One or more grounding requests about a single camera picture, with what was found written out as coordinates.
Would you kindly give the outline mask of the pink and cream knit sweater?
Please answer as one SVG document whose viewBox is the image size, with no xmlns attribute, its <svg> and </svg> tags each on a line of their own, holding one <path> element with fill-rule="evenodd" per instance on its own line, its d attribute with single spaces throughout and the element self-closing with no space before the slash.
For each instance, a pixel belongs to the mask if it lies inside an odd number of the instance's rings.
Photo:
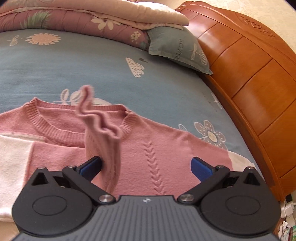
<svg viewBox="0 0 296 241">
<path fill-rule="evenodd" d="M 76 106 L 34 98 L 1 114 L 1 221 L 12 220 L 12 205 L 37 168 L 59 171 L 94 156 L 103 168 L 93 183 L 114 196 L 179 196 L 200 183 L 194 157 L 233 171 L 250 165 L 222 136 L 212 145 L 123 105 L 93 105 L 92 88 L 84 86 Z"/>
</svg>

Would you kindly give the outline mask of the white items on nightstand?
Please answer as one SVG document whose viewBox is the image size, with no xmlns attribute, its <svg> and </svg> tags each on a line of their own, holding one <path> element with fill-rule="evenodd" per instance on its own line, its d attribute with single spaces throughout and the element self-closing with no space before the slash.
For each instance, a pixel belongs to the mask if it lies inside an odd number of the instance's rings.
<svg viewBox="0 0 296 241">
<path fill-rule="evenodd" d="M 280 240 L 295 240 L 295 191 L 280 204 L 280 224 L 276 235 Z"/>
</svg>

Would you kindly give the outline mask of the blue floral bed sheet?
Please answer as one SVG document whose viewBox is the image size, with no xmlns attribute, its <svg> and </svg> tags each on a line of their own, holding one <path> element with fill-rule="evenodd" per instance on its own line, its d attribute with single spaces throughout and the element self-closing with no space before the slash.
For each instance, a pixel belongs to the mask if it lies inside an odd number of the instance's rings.
<svg viewBox="0 0 296 241">
<path fill-rule="evenodd" d="M 137 115 L 218 145 L 256 166 L 217 97 L 195 72 L 100 37 L 49 30 L 1 33 L 1 114 L 37 98 L 75 105 L 80 87 L 93 105 L 123 105 Z"/>
</svg>

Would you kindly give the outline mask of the orange wooden headboard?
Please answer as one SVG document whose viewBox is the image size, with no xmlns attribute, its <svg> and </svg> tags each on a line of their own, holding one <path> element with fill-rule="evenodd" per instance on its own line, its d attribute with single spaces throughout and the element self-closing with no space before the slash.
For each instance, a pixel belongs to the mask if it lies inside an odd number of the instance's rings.
<svg viewBox="0 0 296 241">
<path fill-rule="evenodd" d="M 178 9 L 208 58 L 201 78 L 243 136 L 278 200 L 295 190 L 295 52 L 270 28 L 201 1 Z"/>
</svg>

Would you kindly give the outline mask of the blue-green flowers pillow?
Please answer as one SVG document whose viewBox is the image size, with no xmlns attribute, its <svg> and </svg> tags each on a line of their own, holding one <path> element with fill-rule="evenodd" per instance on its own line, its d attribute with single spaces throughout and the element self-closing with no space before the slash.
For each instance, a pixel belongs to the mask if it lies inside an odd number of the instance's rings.
<svg viewBox="0 0 296 241">
<path fill-rule="evenodd" d="M 196 37 L 187 29 L 157 27 L 147 31 L 149 54 L 170 59 L 182 66 L 211 75 L 208 59 Z"/>
</svg>

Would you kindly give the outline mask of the pink floral folded quilt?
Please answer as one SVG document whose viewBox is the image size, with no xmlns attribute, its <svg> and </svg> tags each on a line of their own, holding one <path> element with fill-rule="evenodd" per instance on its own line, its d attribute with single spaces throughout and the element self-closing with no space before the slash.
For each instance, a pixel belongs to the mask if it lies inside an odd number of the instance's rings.
<svg viewBox="0 0 296 241">
<path fill-rule="evenodd" d="M 146 50 L 147 31 L 182 30 L 189 19 L 160 3 L 138 1 L 6 1 L 1 32 L 43 29 L 115 40 Z"/>
</svg>

